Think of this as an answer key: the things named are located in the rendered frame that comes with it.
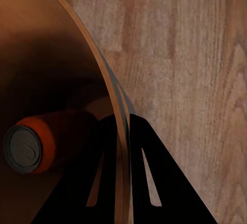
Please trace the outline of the can of soda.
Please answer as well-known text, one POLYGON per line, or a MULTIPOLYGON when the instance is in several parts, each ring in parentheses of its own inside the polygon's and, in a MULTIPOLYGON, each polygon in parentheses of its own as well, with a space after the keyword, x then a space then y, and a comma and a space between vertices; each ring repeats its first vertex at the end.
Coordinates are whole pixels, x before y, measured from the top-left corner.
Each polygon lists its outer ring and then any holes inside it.
POLYGON ((81 109, 68 109, 21 119, 3 141, 8 164, 22 174, 43 173, 77 154, 95 128, 81 109))

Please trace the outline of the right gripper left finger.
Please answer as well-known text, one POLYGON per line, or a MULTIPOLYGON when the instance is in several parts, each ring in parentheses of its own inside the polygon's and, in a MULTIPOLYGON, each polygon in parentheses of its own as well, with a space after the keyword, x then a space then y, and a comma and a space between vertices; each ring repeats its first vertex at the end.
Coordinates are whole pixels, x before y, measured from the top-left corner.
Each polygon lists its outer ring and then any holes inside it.
POLYGON ((117 123, 103 118, 31 224, 114 224, 117 123), (97 203, 86 206, 104 152, 97 203))

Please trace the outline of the trash can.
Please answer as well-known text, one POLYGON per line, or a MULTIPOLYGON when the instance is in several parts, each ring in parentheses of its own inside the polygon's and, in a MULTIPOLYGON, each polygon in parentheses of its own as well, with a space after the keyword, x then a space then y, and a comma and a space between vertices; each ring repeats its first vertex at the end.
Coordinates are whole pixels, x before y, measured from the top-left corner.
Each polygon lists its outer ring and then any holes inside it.
MULTIPOLYGON (((25 117, 75 108, 95 126, 115 114, 114 224, 128 224, 132 103, 67 0, 0 0, 0 224, 31 224, 77 155, 22 174, 5 159, 7 131, 25 117)), ((104 152, 86 206, 97 203, 104 152)))

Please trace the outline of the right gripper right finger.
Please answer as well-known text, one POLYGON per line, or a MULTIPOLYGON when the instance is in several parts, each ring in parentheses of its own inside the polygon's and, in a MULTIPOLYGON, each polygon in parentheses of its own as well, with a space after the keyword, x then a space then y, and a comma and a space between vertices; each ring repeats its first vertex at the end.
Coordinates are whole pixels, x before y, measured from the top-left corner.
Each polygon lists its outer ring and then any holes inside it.
POLYGON ((134 224, 217 224, 148 121, 130 114, 134 224), (144 150, 162 206, 150 202, 144 150))

